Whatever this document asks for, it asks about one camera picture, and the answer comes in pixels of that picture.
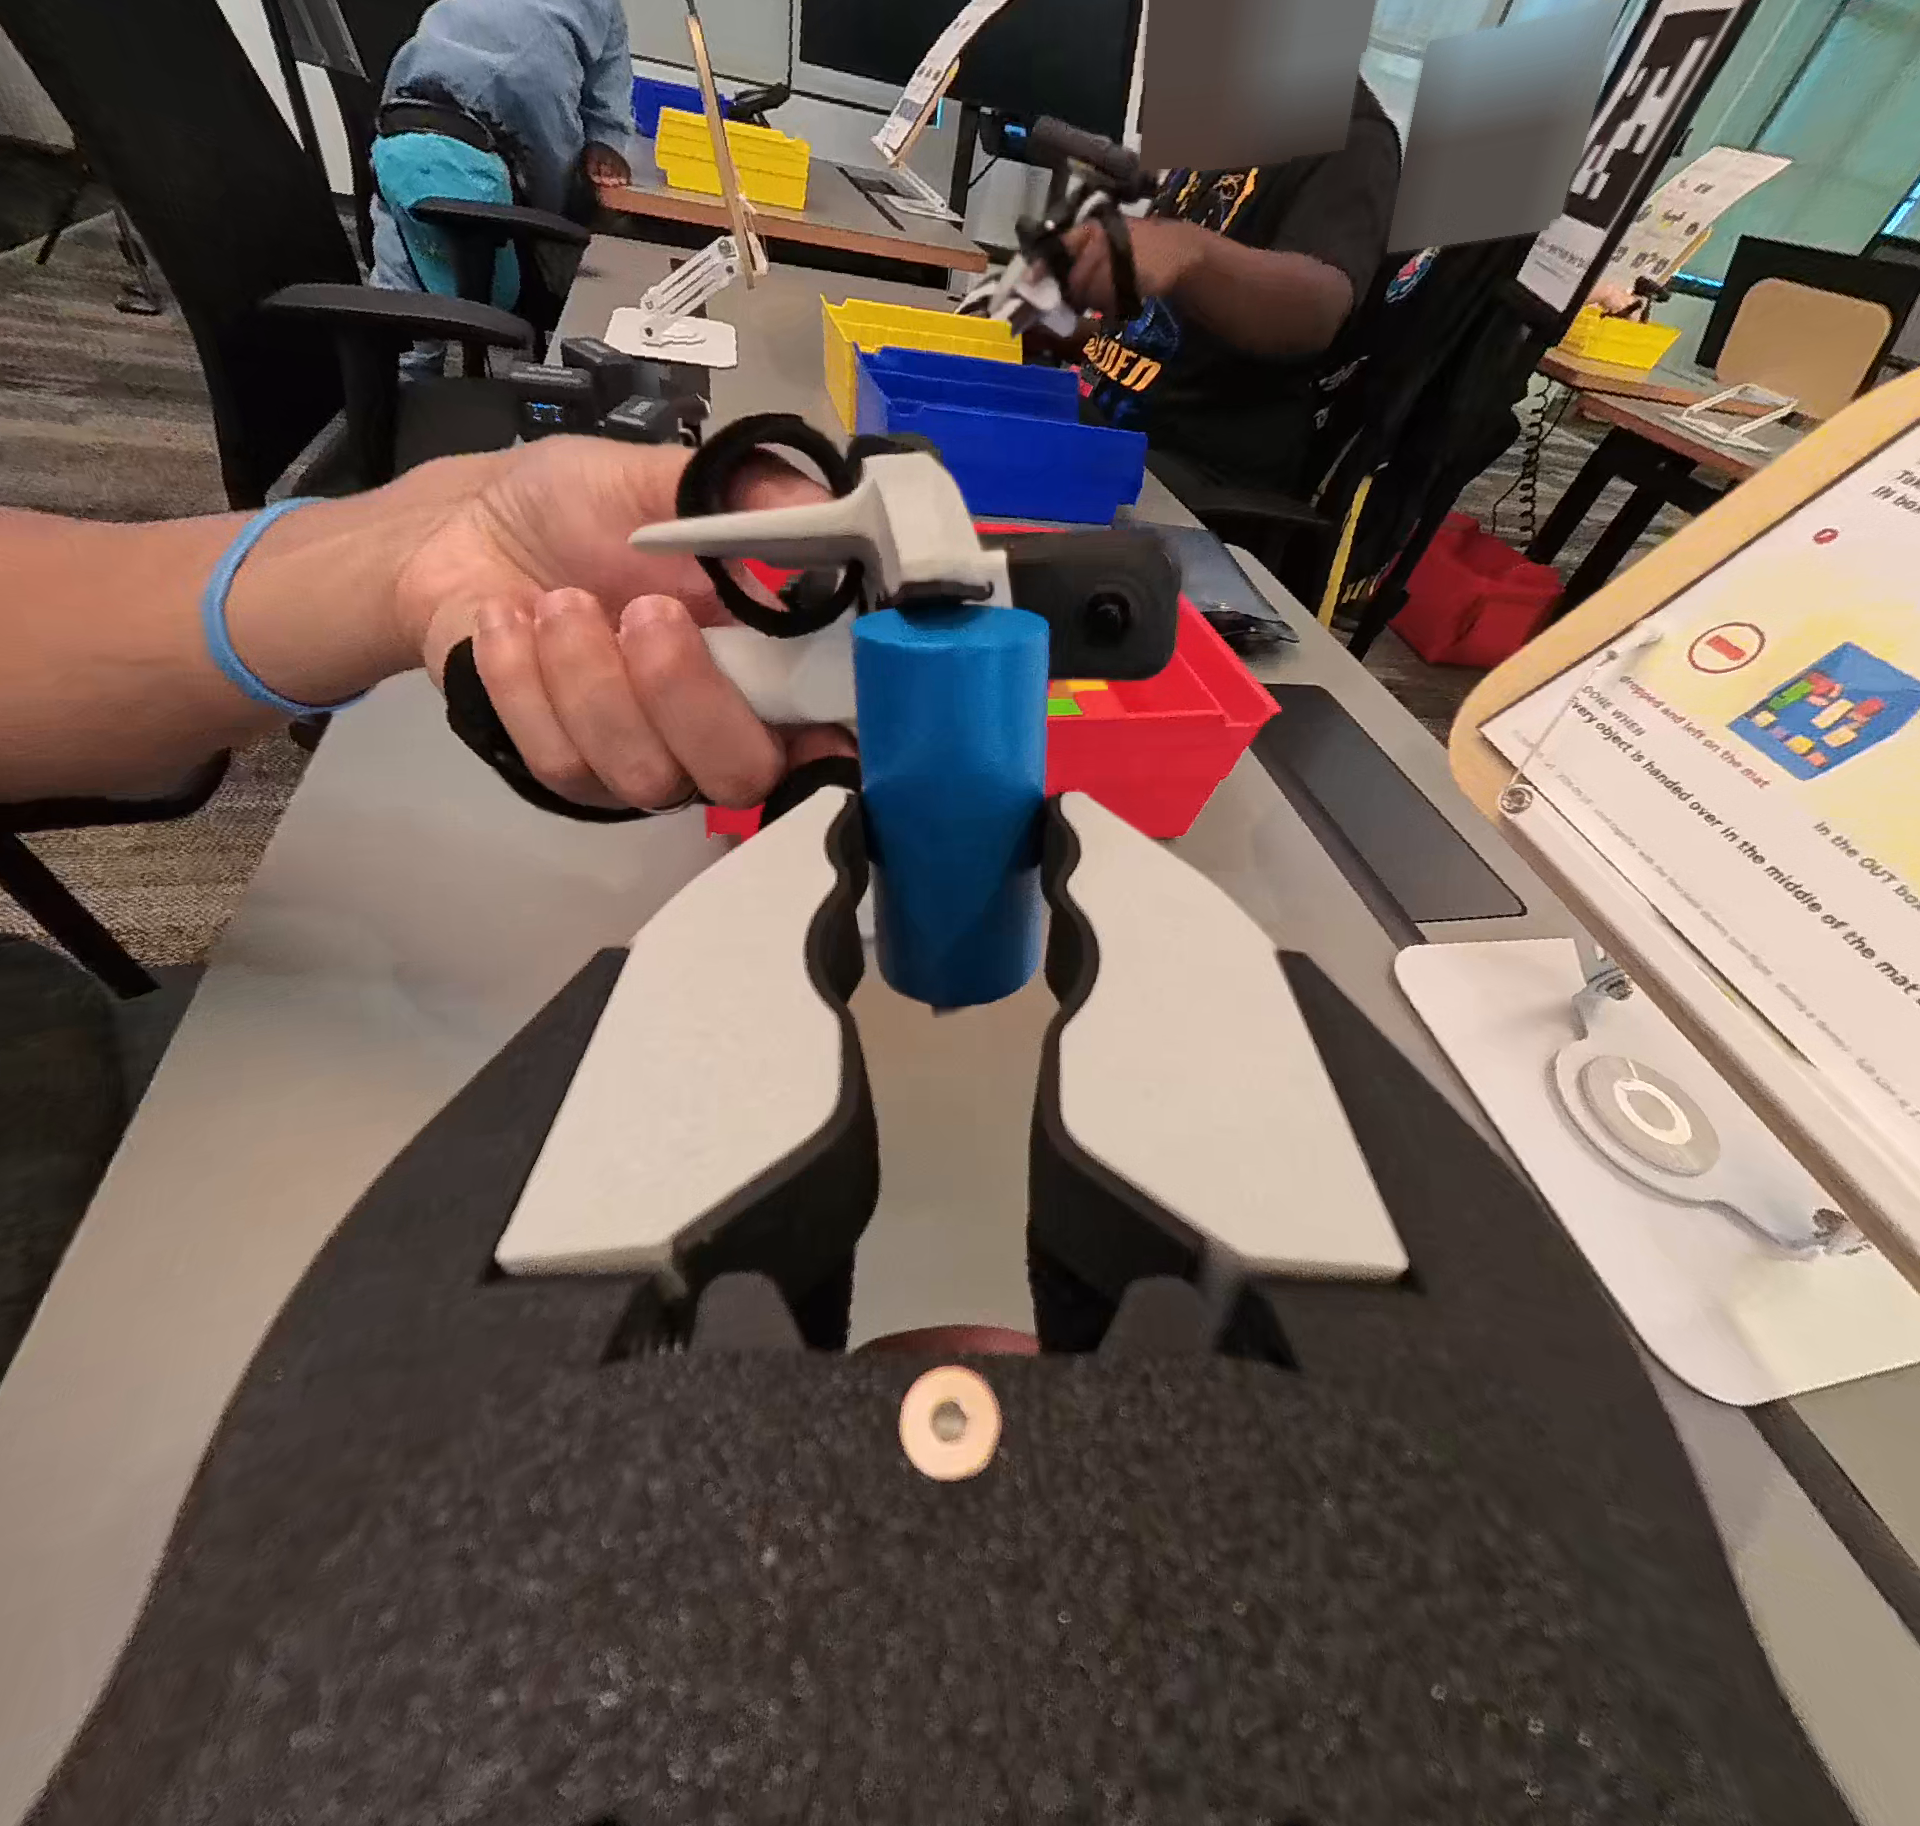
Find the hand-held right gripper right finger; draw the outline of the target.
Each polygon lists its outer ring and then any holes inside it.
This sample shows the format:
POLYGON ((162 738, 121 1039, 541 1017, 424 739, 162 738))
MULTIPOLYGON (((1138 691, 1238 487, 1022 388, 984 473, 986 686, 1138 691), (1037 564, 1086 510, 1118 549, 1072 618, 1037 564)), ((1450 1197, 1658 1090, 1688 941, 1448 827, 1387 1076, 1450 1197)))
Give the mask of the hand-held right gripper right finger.
POLYGON ((1393 1284, 1411 1271, 1281 952, 1086 793, 1045 807, 1037 1248, 1138 1278, 1393 1284))

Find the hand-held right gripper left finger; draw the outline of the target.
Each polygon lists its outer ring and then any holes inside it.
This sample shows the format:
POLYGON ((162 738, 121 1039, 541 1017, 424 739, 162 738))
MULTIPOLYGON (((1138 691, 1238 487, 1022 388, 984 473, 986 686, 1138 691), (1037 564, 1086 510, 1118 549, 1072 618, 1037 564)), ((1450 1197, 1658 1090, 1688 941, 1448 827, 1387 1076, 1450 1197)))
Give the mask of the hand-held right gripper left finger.
POLYGON ((850 997, 852 790, 815 790, 632 938, 494 1248, 513 1278, 838 1278, 877 1209, 850 997))

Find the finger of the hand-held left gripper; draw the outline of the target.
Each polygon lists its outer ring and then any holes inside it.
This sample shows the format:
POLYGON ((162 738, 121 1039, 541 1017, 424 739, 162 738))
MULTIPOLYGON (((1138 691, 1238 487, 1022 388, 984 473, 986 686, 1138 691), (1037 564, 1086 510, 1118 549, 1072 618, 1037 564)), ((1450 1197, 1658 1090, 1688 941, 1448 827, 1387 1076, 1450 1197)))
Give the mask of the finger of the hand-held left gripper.
POLYGON ((862 456, 850 515, 866 610, 1013 604, 1002 549, 934 454, 862 456))
POLYGON ((708 635, 708 656, 766 724, 854 730, 852 635, 708 635))

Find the red plastic bin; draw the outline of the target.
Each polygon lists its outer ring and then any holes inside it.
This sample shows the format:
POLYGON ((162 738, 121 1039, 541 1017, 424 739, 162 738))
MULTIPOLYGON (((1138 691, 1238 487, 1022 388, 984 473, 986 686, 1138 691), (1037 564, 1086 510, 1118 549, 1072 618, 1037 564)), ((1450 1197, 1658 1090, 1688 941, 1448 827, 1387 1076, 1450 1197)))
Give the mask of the red plastic bin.
POLYGON ((1083 790, 1149 838, 1182 838, 1281 715, 1238 651, 1293 644, 1285 620, 1207 528, 1150 523, 1182 583, 1172 659, 1134 683, 1061 681, 1048 695, 1045 788, 1083 790))

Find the blue wooden cylinder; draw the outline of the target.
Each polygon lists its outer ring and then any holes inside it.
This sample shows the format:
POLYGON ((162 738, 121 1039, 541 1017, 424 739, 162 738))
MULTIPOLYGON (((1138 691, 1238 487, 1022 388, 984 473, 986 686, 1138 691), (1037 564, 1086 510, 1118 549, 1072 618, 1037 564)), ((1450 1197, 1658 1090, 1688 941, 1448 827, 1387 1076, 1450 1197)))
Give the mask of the blue wooden cylinder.
POLYGON ((1039 969, 1048 657, 1021 609, 887 609, 852 629, 877 964, 938 1012, 1039 969))

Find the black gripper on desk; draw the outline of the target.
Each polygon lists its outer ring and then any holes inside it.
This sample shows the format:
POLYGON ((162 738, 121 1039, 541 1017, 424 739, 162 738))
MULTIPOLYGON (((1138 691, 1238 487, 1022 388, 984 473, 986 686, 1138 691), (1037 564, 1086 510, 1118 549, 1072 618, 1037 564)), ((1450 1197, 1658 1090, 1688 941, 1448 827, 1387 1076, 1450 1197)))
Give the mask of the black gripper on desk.
POLYGON ((554 359, 493 369, 521 442, 592 434, 694 448, 710 420, 704 367, 626 353, 609 340, 571 337, 554 359))

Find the person's left hand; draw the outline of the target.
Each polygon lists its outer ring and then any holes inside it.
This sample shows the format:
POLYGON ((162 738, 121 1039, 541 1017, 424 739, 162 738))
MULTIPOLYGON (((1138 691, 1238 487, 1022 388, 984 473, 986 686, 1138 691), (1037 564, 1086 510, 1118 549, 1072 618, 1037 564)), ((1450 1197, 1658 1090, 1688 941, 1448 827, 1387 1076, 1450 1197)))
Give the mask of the person's left hand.
POLYGON ((533 783, 567 806, 759 806, 842 728, 766 724, 703 639, 728 621, 694 560, 639 552, 674 517, 682 446, 549 438, 424 463, 389 484, 412 543, 397 621, 442 681, 459 643, 533 783))

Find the yellow plastic bin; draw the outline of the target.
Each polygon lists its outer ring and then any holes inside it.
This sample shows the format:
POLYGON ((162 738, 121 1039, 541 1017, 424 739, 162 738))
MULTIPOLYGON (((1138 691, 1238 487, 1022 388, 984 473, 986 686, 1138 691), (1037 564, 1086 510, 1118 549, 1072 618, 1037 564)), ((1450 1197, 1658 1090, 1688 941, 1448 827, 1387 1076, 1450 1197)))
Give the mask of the yellow plastic bin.
POLYGON ((1021 364, 1012 326, 929 307, 850 298, 820 301, 824 388, 846 434, 854 432, 854 358, 880 350, 1021 364))
MULTIPOLYGON (((809 144, 777 128, 724 120, 738 197, 754 208, 806 209, 809 144)), ((723 197, 703 112, 662 107, 653 134, 661 180, 680 192, 723 197)))

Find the white stand with wooden stick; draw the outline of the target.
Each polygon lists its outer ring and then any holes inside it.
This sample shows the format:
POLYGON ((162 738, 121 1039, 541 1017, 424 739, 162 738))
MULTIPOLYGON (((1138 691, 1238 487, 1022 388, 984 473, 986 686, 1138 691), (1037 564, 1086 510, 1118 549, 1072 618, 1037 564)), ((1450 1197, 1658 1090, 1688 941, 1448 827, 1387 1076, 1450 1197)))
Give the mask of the white stand with wooden stick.
POLYGON ((694 75, 701 85, 701 101, 708 120, 708 137, 713 151, 713 166, 721 197, 728 215, 730 232, 711 240, 692 260, 670 269, 669 277, 652 284, 636 304, 620 307, 609 323, 606 339, 616 350, 626 353, 661 353, 677 358, 677 350, 696 343, 701 331, 698 313, 736 282, 757 287, 767 274, 767 255, 761 233, 754 230, 753 205, 747 205, 741 189, 728 125, 708 58, 708 39, 701 16, 694 9, 685 14, 691 53, 694 75))

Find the red bag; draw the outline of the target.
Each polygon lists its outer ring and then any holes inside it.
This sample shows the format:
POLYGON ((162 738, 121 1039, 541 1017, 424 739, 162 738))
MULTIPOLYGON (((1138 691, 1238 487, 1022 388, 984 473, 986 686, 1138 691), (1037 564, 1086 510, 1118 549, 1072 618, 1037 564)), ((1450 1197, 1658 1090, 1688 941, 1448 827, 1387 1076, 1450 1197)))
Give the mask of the red bag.
POLYGON ((1434 667, 1492 670, 1512 657, 1559 604, 1564 581, 1453 510, 1411 569, 1391 629, 1434 667))

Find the blue wristband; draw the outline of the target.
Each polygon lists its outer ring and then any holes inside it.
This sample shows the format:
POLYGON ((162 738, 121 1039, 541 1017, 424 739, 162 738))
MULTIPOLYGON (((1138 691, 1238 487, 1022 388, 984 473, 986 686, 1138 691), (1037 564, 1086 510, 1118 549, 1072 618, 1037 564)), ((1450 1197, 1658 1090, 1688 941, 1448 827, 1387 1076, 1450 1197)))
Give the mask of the blue wristband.
POLYGON ((248 705, 316 717, 389 675, 389 598, 364 500, 284 500, 214 556, 197 606, 205 657, 248 705))

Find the clipboard with instruction sheet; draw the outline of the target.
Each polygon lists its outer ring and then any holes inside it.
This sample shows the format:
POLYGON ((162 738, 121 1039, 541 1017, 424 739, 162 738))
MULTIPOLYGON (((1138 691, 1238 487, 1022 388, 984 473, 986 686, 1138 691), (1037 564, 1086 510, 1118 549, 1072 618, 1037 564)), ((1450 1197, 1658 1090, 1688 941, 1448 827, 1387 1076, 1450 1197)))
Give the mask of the clipboard with instruction sheet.
POLYGON ((1503 661, 1453 783, 1836 1209, 1917 1264, 1917 383, 1503 661))

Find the small yellow box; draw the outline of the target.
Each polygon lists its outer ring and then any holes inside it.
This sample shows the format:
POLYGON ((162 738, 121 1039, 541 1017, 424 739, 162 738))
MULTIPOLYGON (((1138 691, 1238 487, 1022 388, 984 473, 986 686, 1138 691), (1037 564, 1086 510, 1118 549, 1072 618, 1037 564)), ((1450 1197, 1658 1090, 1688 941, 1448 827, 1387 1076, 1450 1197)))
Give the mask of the small yellow box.
POLYGON ((1587 370, 1648 375, 1667 358, 1678 339, 1679 328, 1676 326, 1607 313, 1587 301, 1553 346, 1553 358, 1587 370))

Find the tan chair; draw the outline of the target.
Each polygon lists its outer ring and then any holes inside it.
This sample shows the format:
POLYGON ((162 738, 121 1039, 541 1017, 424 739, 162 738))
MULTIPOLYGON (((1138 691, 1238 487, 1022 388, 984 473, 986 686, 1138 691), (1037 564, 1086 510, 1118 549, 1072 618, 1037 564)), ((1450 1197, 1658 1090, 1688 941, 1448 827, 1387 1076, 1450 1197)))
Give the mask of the tan chair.
POLYGON ((1876 298, 1765 277, 1739 298, 1715 355, 1698 361, 1720 388, 1790 398, 1819 421, 1866 390, 1891 337, 1893 313, 1876 298))

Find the printed marker board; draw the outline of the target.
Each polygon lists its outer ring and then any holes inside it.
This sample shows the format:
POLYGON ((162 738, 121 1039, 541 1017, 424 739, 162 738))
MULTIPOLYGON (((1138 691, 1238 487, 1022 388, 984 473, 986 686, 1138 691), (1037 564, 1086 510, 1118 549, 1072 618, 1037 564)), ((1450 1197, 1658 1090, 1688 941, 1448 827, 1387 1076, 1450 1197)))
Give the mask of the printed marker board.
POLYGON ((1532 331, 1564 331, 1649 197, 1763 0, 1643 0, 1601 85, 1559 211, 1506 284, 1532 331))

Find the black office chair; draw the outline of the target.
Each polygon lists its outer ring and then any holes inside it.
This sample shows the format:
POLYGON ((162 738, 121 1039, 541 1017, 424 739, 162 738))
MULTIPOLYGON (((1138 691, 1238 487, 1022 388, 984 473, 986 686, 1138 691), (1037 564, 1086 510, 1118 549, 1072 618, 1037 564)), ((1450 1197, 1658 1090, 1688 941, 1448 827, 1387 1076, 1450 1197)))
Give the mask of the black office chair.
POLYGON ((514 446, 505 382, 408 382, 399 358, 421 340, 521 353, 531 328, 362 280, 323 174, 214 0, 3 0, 3 23, 179 304, 232 507, 514 446))

